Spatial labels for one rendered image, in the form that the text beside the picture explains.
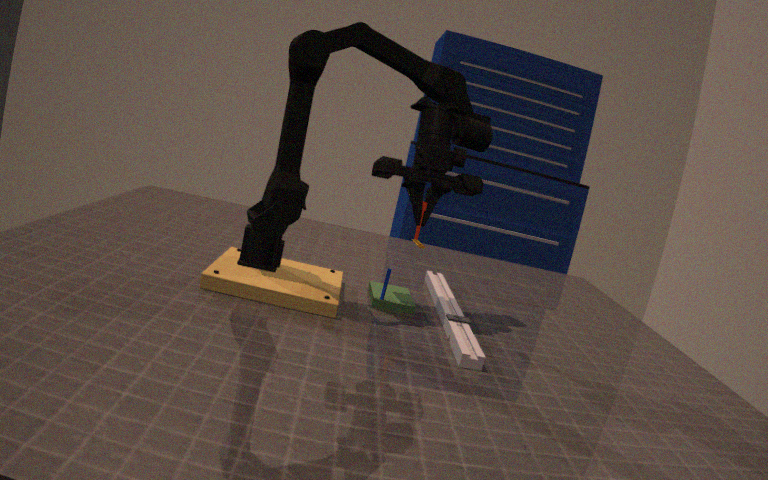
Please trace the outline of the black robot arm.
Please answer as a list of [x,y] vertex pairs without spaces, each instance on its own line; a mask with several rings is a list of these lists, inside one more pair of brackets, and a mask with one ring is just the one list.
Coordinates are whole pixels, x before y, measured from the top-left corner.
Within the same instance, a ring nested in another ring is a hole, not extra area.
[[[238,265],[272,272],[280,267],[284,246],[282,235],[288,225],[299,219],[302,208],[306,210],[309,185],[300,180],[300,163],[315,87],[330,54],[349,47],[355,47],[407,76],[425,94],[410,105],[421,111],[418,135],[442,135],[452,139],[455,145],[478,152],[484,152],[490,146],[493,138],[491,118],[473,112],[465,77],[460,72],[420,58],[363,22],[324,33],[306,31],[294,38],[289,46],[290,86],[276,166],[262,200],[247,211],[250,224],[245,227]],[[424,138],[414,164],[424,162],[447,172],[452,171],[453,165],[464,167],[467,150],[455,147],[452,152],[423,143]]]

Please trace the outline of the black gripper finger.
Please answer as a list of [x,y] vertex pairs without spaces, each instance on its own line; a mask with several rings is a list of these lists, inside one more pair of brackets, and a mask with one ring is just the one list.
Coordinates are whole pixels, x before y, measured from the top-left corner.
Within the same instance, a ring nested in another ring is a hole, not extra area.
[[425,226],[435,205],[437,204],[439,199],[442,197],[442,195],[450,191],[451,191],[451,188],[442,186],[442,185],[435,185],[427,189],[425,202],[427,202],[428,204],[427,204],[426,211],[424,211],[421,226]]
[[403,182],[401,186],[406,187],[407,189],[413,208],[415,222],[416,225],[419,226],[422,217],[423,193],[426,182],[409,179]]

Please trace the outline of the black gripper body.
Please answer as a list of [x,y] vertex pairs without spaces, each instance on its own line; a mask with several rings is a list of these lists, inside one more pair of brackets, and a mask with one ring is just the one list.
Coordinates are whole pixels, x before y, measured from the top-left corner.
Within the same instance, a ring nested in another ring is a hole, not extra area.
[[[437,134],[423,133],[417,135],[415,158],[423,138],[423,143],[451,149],[449,138]],[[445,175],[447,171],[442,170],[442,167],[431,166],[424,162],[422,164],[414,164],[412,168],[402,165],[402,160],[382,156],[374,163],[371,175],[387,179],[393,175],[404,176],[404,182],[409,179],[422,182],[424,180],[432,182],[431,187],[435,185],[451,187],[455,193],[465,196],[475,196],[482,193],[483,181],[481,177],[464,173],[455,177],[447,176]]]

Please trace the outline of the green tray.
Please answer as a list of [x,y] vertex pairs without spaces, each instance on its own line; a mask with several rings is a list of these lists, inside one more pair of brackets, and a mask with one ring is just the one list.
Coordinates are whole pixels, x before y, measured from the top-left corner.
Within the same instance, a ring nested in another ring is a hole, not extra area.
[[416,306],[408,288],[387,285],[384,300],[380,300],[383,285],[383,283],[373,281],[369,283],[368,290],[372,308],[409,314],[415,313]]

